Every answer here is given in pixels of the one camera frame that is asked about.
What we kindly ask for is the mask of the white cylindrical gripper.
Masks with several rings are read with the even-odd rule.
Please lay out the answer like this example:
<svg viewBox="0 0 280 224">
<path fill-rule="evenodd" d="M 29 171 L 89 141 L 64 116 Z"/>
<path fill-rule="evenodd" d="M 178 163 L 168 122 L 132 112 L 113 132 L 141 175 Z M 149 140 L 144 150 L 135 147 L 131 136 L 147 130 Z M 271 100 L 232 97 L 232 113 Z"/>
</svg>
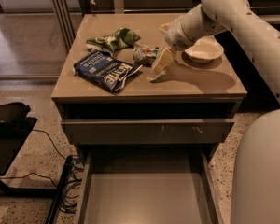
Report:
<svg viewBox="0 0 280 224">
<path fill-rule="evenodd" d="M 187 38 L 182 26 L 182 17 L 179 16 L 170 24 L 160 26 L 160 31 L 165 34 L 165 42 L 170 46 L 160 49 L 155 62 L 152 64 L 152 72 L 159 75 L 176 58 L 176 51 L 183 51 L 191 47 L 194 42 Z"/>
</svg>

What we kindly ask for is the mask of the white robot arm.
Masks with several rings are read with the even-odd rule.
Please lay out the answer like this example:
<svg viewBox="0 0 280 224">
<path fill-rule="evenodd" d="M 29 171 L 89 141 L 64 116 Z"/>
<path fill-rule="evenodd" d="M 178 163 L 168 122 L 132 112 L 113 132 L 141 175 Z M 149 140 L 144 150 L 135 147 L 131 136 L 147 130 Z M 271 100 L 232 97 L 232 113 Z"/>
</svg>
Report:
<svg viewBox="0 0 280 224">
<path fill-rule="evenodd" d="M 201 0 L 169 25 L 165 41 L 184 51 L 200 38 L 229 31 L 244 58 L 228 57 L 248 88 L 250 108 L 268 105 L 237 148 L 231 224 L 280 224 L 280 32 L 256 15 L 247 0 Z"/>
</svg>

